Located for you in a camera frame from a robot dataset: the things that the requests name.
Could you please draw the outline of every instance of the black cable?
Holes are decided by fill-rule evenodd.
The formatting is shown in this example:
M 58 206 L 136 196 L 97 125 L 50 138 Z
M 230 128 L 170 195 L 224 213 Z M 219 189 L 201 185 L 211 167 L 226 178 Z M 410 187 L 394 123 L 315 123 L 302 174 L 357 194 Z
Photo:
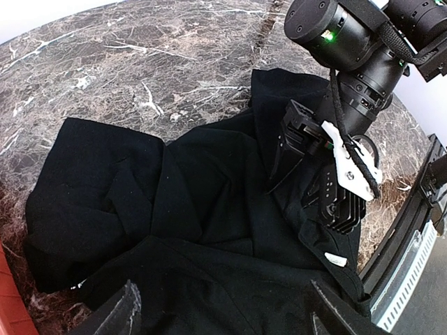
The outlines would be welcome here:
M 354 135 L 352 137 L 353 140 L 364 140 L 372 149 L 372 153 L 374 154 L 374 166 L 376 168 L 379 168 L 380 165 L 380 156 L 379 156 L 379 150 L 377 149 L 376 144 L 373 140 L 371 140 L 370 137 L 366 135 Z
M 369 187 L 371 188 L 374 197 L 380 197 L 379 185 L 377 184 L 376 179 L 372 176 L 365 162 L 361 159 L 356 151 L 356 145 L 351 141 L 349 135 L 346 131 L 346 127 L 344 125 L 344 111 L 342 106 L 342 101 L 340 99 L 340 92 L 338 87 L 338 79 L 335 73 L 335 69 L 330 69 L 330 86 L 332 91 L 332 100 L 334 103 L 335 109 L 335 120 L 337 122 L 337 127 L 340 132 L 340 136 L 342 137 L 344 146 L 348 151 L 348 154 L 351 156 L 355 165 L 357 165 L 360 172 L 363 174 L 363 177 L 366 179 Z
M 428 52 L 424 55 L 415 54 L 407 45 L 403 37 L 389 22 L 385 22 L 379 27 L 379 36 L 383 43 L 389 47 L 398 58 L 407 63 L 421 65 L 436 54 L 436 51 Z
M 447 195 L 447 190 L 445 190 L 437 199 L 437 202 L 441 203 L 441 200 L 444 199 L 444 197 Z M 447 203 L 444 206 L 444 209 L 442 210 L 442 214 L 441 217 L 438 219 L 438 221 L 436 221 L 435 223 L 433 223 L 433 226 L 435 228 L 438 228 L 439 223 L 444 220 L 447 217 Z

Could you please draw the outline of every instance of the white bracket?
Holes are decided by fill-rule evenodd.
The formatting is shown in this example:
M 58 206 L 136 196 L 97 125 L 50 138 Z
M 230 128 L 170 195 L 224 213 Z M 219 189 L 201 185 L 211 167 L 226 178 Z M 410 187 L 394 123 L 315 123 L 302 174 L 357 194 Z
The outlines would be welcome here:
M 324 121 L 321 127 L 330 136 L 332 143 L 334 144 L 333 151 L 335 165 L 337 168 L 338 184 L 366 201 L 373 200 L 374 194 L 369 187 L 368 182 L 363 177 L 362 172 L 358 169 L 357 165 L 353 162 L 351 156 L 344 147 L 344 143 L 338 128 L 327 121 Z M 359 142 L 354 142 L 358 145 L 358 148 L 360 148 L 360 151 L 359 149 L 356 149 L 358 155 L 361 157 L 363 162 L 365 162 L 368 170 L 376 179 L 377 183 L 381 184 L 383 181 L 382 171 L 374 166 L 374 159 L 368 150 L 366 150 L 366 148 Z

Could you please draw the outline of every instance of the screw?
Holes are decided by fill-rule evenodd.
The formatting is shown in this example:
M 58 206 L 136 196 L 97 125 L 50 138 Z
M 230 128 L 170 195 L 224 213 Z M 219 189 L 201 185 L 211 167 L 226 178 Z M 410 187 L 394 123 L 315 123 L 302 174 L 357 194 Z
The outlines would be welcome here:
M 336 208 L 336 206 L 334 204 L 330 204 L 328 206 L 328 213 L 329 213 L 329 215 L 334 215 L 336 210 L 337 210 L 337 208 Z

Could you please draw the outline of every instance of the white perforated strip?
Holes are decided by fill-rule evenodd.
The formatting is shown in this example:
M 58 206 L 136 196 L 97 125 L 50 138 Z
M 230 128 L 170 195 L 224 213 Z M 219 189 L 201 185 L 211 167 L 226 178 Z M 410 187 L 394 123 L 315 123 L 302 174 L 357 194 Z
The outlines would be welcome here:
M 386 330 L 387 332 L 391 332 L 393 330 L 393 327 L 399 320 L 399 317 L 401 316 L 403 310 L 405 309 L 406 304 L 408 304 L 408 301 L 410 300 L 411 295 L 413 294 L 413 291 L 419 282 L 420 276 L 425 268 L 425 265 L 427 264 L 428 258 L 430 256 L 430 253 L 432 252 L 436 238 L 437 238 L 437 231 L 434 229 L 434 226 L 430 221 L 424 227 L 422 233 L 422 241 L 420 243 L 420 246 L 418 247 L 418 251 L 416 253 L 413 262 L 411 263 L 408 272 L 404 275 L 404 280 L 399 286 L 396 295 L 393 297 L 385 313 L 381 316 L 381 318 L 377 322 L 377 325 L 380 328 Z M 397 273 L 401 269 L 402 262 L 404 262 L 404 259 L 397 267 L 395 273 Z

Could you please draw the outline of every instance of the black garment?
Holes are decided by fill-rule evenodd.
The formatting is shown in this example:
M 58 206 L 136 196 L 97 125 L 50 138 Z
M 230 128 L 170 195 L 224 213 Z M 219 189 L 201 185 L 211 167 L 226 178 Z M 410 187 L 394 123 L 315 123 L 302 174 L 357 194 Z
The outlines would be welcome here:
M 147 334 L 308 334 L 311 280 L 368 316 L 360 230 L 326 230 L 315 207 L 301 206 L 322 162 L 306 157 L 266 192 L 286 104 L 315 109 L 327 82 L 256 70 L 251 86 L 247 111 L 168 146 L 67 119 L 27 203 L 25 253 L 38 289 L 88 277 L 81 293 L 95 309 L 130 279 Z

